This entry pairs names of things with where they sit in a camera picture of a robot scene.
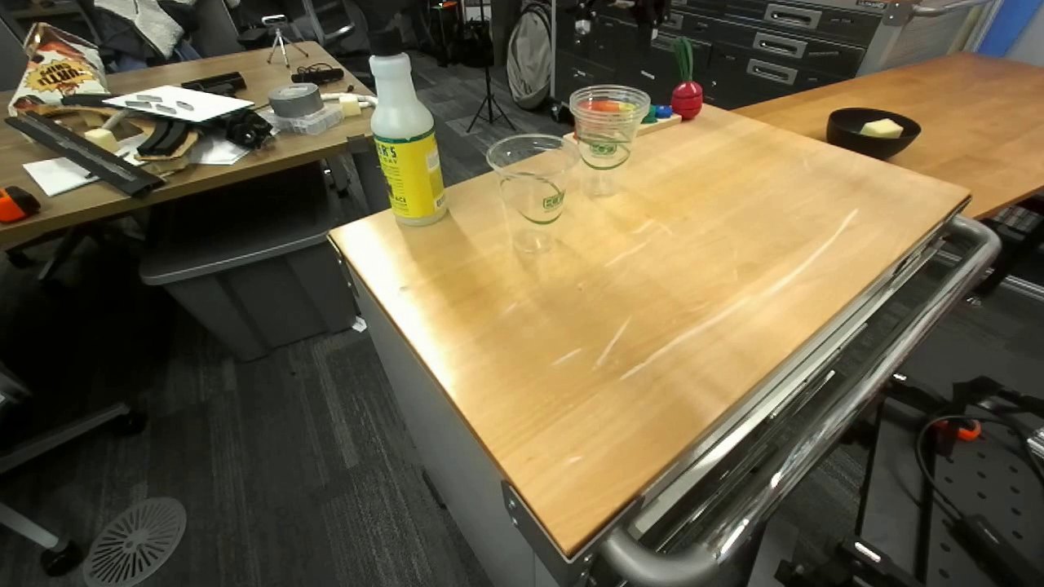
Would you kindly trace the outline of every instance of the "bin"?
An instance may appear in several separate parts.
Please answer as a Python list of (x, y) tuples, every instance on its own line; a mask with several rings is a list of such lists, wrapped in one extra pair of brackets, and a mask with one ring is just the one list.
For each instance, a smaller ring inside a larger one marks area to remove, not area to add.
[(170, 291), (239, 360), (340, 332), (356, 303), (325, 230), (323, 169), (303, 165), (154, 212), (141, 280)]

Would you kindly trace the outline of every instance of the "desk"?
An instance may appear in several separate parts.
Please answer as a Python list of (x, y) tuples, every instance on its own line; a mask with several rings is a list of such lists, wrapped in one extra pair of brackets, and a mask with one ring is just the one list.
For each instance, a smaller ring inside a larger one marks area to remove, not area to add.
[(549, 575), (586, 560), (681, 459), (785, 404), (813, 379), (795, 364), (964, 203), (717, 107), (642, 132), (615, 194), (582, 187), (543, 254), (516, 244), (495, 176), (448, 190), (430, 228), (380, 212), (330, 234), (426, 476), (500, 585), (540, 575), (511, 526)]
[(891, 162), (971, 190), (967, 214), (990, 214), (1044, 187), (1044, 68), (946, 55), (908, 68), (749, 103), (739, 114), (824, 138), (836, 107), (884, 107), (920, 120)]
[[(292, 60), (290, 64), (311, 64), (311, 63), (325, 63), (336, 64), (336, 60), (316, 45), (316, 42), (301, 42), (311, 60)], [(267, 103), (267, 95), (280, 85), (290, 85), (287, 64), (267, 64), (267, 50), (257, 52), (236, 52), (236, 55), (215, 55), (215, 60), (199, 60), (199, 63), (176, 63), (176, 64), (159, 64), (159, 68), (144, 68), (144, 72), (124, 72), (124, 75), (108, 75), (110, 91), (138, 91), (138, 88), (154, 88), (154, 85), (170, 85), (170, 80), (191, 80), (191, 79), (207, 79), (207, 75), (224, 75), (224, 72), (241, 72), (246, 88), (239, 97), (253, 102), (257, 107)], [(351, 75), (345, 75), (340, 85), (330, 85), (323, 91), (343, 91), (351, 85), (356, 91), (364, 91), (364, 85)], [(38, 187), (25, 176), (23, 162), (30, 159), (46, 159), (56, 156), (46, 147), (30, 143), (23, 132), (13, 126), (0, 123), (0, 176), (2, 182), (17, 182), (38, 194), (41, 209), (38, 214), (18, 223), (18, 226), (0, 226), (0, 251), (25, 244), (32, 238), (41, 238), (58, 228), (75, 228), (100, 217), (115, 217), (133, 209), (151, 209), (170, 199), (184, 199), (196, 192), (207, 192), (219, 187), (231, 187), (241, 178), (280, 174), (290, 165), (303, 165), (314, 159), (325, 159), (336, 152), (345, 152), (345, 143), (351, 138), (369, 138), (369, 117), (350, 117), (336, 123), (325, 132), (311, 132), (311, 138), (276, 138), (271, 147), (253, 149), (236, 165), (189, 165), (176, 176), (170, 176), (166, 187), (144, 199), (127, 199), (124, 192), (110, 190), (108, 182), (91, 182), (82, 187), (68, 194), (46, 199)]]

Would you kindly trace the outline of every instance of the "wooden tabletop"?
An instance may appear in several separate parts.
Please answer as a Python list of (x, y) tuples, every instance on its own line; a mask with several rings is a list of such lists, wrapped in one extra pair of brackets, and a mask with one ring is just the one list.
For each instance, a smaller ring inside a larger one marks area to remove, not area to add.
[[(336, 64), (336, 60), (316, 42), (301, 42), (301, 50), (306, 55), (298, 55), (292, 50), (287, 50), (290, 68), (271, 64), (267, 63), (271, 50), (253, 50), (253, 52), (231, 52), (231, 55), (215, 55), (215, 60), (199, 60), (199, 63), (176, 63), (176, 64), (159, 64), (159, 68), (144, 68), (144, 72), (108, 75), (108, 88), (115, 95), (121, 95), (121, 91), (138, 91), (138, 88), (154, 88), (154, 85), (178, 85), (178, 80), (191, 80), (191, 79), (241, 72), (246, 88), (239, 91), (239, 97), (246, 97), (246, 102), (253, 102), (253, 107), (263, 107), (271, 91), (276, 91), (280, 85), (290, 85), (290, 72), (298, 72), (301, 64), (319, 64), (319, 63)], [(350, 85), (356, 91), (369, 91), (350, 72), (340, 85), (323, 85), (323, 91), (343, 91)], [(345, 149), (350, 138), (369, 138), (369, 117), (350, 117), (325, 132), (276, 138), (271, 147), (246, 152), (236, 165), (189, 165), (189, 169), (170, 176), (166, 187), (159, 187), (156, 192), (151, 192), (144, 199), (127, 199), (124, 192), (117, 192), (108, 182), (91, 182), (75, 192), (46, 199), (41, 190), (32, 182), (32, 176), (23, 169), (23, 162), (48, 159), (56, 152), (30, 143), (13, 126), (0, 123), (0, 178), (2, 178), (2, 187), (9, 187), (9, 182), (23, 187), (41, 203), (38, 214), (32, 214), (18, 226), (0, 226), (0, 251), (23, 244), (23, 241), (32, 241), (32, 238), (56, 230), (56, 228), (75, 228), (83, 223), (124, 214), (124, 212), (145, 209), (156, 203), (170, 203), (170, 199), (196, 194), (206, 190), (231, 187), (241, 178), (253, 178), (263, 174), (314, 162), (314, 159), (323, 159), (323, 156)]]
[(532, 251), (495, 176), (330, 238), (561, 553), (638, 495), (964, 190), (705, 107), (642, 132)]
[(836, 107), (884, 107), (920, 120), (891, 162), (971, 190), (967, 214), (990, 214), (1044, 187), (1044, 68), (946, 55), (908, 68), (749, 103), (739, 114), (824, 138)]

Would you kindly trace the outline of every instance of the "storage cabinet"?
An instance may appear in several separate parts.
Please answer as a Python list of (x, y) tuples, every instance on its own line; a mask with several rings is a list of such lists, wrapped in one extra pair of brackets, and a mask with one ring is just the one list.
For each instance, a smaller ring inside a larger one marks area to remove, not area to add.
[(866, 68), (917, 63), (964, 42), (979, 2), (920, 15), (912, 2), (860, 5), (824, 0), (672, 0), (659, 15), (637, 2), (550, 0), (559, 103), (581, 85), (647, 88), (654, 103), (679, 85), (674, 42), (692, 39), (693, 80), (717, 107), (743, 107), (788, 91), (854, 79)]

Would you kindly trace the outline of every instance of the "drinking glass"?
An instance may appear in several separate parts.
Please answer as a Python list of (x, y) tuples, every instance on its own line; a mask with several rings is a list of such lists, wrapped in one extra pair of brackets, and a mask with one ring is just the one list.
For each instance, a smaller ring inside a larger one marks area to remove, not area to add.
[(648, 95), (630, 85), (582, 85), (566, 97), (581, 159), (592, 169), (592, 194), (611, 194), (611, 169), (630, 156), (630, 139), (648, 114)]
[(500, 176), (500, 194), (532, 249), (549, 249), (564, 212), (564, 182), (577, 152), (555, 132), (511, 132), (486, 149), (486, 162)]

